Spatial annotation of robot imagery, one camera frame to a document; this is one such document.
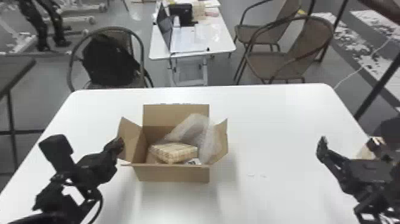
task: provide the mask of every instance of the box flap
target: box flap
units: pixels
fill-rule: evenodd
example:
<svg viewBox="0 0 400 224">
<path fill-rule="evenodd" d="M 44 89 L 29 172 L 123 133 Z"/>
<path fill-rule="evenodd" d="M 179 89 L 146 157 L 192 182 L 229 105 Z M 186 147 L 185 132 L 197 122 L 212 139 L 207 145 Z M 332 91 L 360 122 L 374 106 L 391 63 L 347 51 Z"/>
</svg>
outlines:
<svg viewBox="0 0 400 224">
<path fill-rule="evenodd" d="M 118 136 L 125 143 L 124 150 L 118 157 L 128 162 L 144 163 L 146 160 L 147 144 L 142 128 L 122 117 L 118 128 Z"/>
<path fill-rule="evenodd" d="M 208 117 L 208 104 L 155 104 L 143 106 L 144 126 L 177 126 L 193 113 Z"/>
<path fill-rule="evenodd" d="M 213 155 L 207 164 L 214 164 L 228 153 L 228 136 L 226 133 L 227 126 L 228 126 L 228 119 L 225 119 L 223 122 L 215 126 L 215 129 L 218 133 L 217 138 L 220 143 L 221 150 L 218 154 Z"/>
</svg>

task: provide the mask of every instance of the white table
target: white table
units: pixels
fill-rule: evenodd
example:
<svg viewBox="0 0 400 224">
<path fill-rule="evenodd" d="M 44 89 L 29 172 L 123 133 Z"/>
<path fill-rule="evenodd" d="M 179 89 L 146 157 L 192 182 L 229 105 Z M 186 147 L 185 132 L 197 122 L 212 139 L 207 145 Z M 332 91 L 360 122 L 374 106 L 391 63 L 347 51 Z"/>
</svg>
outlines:
<svg viewBox="0 0 400 224">
<path fill-rule="evenodd" d="M 118 166 L 100 187 L 95 223 L 357 223 L 357 202 L 315 150 L 326 135 L 331 149 L 354 157 L 367 136 L 324 84 L 77 91 L 39 141 L 65 134 L 77 161 L 115 137 L 121 116 L 141 124 L 142 105 L 158 103 L 210 104 L 211 119 L 228 118 L 229 153 L 209 184 L 138 182 L 131 167 Z M 0 194 L 0 223 L 32 214 L 53 174 L 36 144 Z"/>
<path fill-rule="evenodd" d="M 207 85 L 208 84 L 208 66 L 207 66 L 207 56 L 229 53 L 236 50 L 236 45 L 233 43 L 232 37 L 229 33 L 228 28 L 222 18 L 221 13 L 218 17 L 210 17 L 207 16 L 205 20 L 201 20 L 199 24 L 204 26 L 203 29 L 203 37 L 204 42 L 207 43 L 207 47 L 210 49 L 209 51 L 201 51 L 201 52 L 188 52 L 188 53 L 179 53 L 171 56 L 167 45 L 164 42 L 164 39 L 161 35 L 159 28 L 156 25 L 153 25 L 153 31 L 151 35 L 151 43 L 150 43 L 150 51 L 149 58 L 151 60 L 169 60 L 170 66 L 168 67 L 168 73 L 170 76 L 170 82 L 173 86 L 187 86 L 187 85 Z M 174 72 L 175 68 L 177 68 L 177 59 L 185 58 L 185 57 L 201 57 L 202 58 L 202 74 L 203 80 L 198 82 L 188 81 L 188 82 L 176 82 L 178 78 L 175 77 L 179 72 Z"/>
</svg>

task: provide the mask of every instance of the white wire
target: white wire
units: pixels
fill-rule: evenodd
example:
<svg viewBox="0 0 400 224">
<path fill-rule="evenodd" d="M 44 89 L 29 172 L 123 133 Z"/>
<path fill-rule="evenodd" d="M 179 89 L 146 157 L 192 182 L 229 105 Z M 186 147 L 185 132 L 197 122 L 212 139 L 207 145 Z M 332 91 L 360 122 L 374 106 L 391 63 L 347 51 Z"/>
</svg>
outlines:
<svg viewBox="0 0 400 224">
<path fill-rule="evenodd" d="M 390 41 L 392 40 L 392 38 L 387 39 L 387 41 L 385 43 L 383 43 L 379 48 L 375 49 L 369 56 L 374 55 L 376 52 L 378 52 L 379 50 L 381 50 L 382 48 L 384 48 Z M 356 71 L 354 71 L 353 73 L 348 74 L 344 79 L 340 80 L 335 87 L 333 87 L 334 90 L 336 90 L 340 84 L 342 84 L 342 82 L 348 80 L 349 78 L 351 78 L 354 74 L 358 73 L 359 71 L 361 71 L 364 68 L 364 66 L 360 66 L 359 69 L 357 69 Z"/>
</svg>

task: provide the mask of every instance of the black pole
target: black pole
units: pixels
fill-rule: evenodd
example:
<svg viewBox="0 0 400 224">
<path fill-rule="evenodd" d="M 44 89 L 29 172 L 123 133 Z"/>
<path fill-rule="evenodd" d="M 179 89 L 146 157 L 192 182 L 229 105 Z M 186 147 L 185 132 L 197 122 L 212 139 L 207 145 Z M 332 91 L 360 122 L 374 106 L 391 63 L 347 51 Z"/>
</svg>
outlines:
<svg viewBox="0 0 400 224">
<path fill-rule="evenodd" d="M 307 15 L 311 15 L 313 13 L 314 6 L 315 6 L 315 0 L 311 0 L 311 4 L 310 4 L 310 7 L 308 8 L 308 14 Z"/>
<path fill-rule="evenodd" d="M 383 74 L 382 78 L 374 86 L 374 88 L 372 89 L 372 91 L 370 92 L 368 97 L 364 100 L 364 102 L 362 102 L 361 106 L 359 107 L 357 112 L 354 114 L 355 120 L 359 120 L 361 118 L 361 116 L 365 113 L 365 111 L 371 106 L 372 102 L 379 95 L 380 91 L 382 91 L 382 89 L 385 87 L 385 85 L 390 80 L 390 78 L 395 74 L 399 65 L 400 65 L 400 53 L 393 60 L 392 64 L 389 66 L 389 68 Z"/>
<path fill-rule="evenodd" d="M 349 0 L 343 0 L 342 5 L 340 6 L 339 13 L 337 14 L 335 23 L 333 23 L 333 30 L 336 30 L 337 26 L 339 25 L 340 20 L 342 19 L 343 13 L 345 12 L 345 8 L 347 6 L 347 3 Z M 322 50 L 320 58 L 317 59 L 318 62 L 322 62 L 324 60 L 326 51 L 328 50 L 329 45 L 326 45 L 326 47 Z"/>
<path fill-rule="evenodd" d="M 8 109 L 8 124 L 11 136 L 12 160 L 14 162 L 14 170 L 17 171 L 18 169 L 17 139 L 15 138 L 14 112 L 13 112 L 13 102 L 11 101 L 11 92 L 7 93 L 7 109 Z"/>
</svg>

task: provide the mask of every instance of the cardboard box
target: cardboard box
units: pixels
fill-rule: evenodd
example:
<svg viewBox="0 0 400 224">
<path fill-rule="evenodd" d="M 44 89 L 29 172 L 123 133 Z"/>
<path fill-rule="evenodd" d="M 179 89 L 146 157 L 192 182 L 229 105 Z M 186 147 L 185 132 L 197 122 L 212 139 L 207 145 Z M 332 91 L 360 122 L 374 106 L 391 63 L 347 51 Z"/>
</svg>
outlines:
<svg viewBox="0 0 400 224">
<path fill-rule="evenodd" d="M 157 104 L 143 106 L 143 126 L 121 119 L 118 136 L 125 143 L 119 158 L 130 162 L 140 181 L 161 182 L 204 182 L 210 181 L 210 167 L 228 153 L 227 120 L 215 126 L 221 150 L 211 157 L 207 164 L 158 164 L 147 163 L 148 148 L 151 144 L 170 133 L 190 114 L 198 113 L 208 117 L 209 106 L 199 104 Z"/>
</svg>

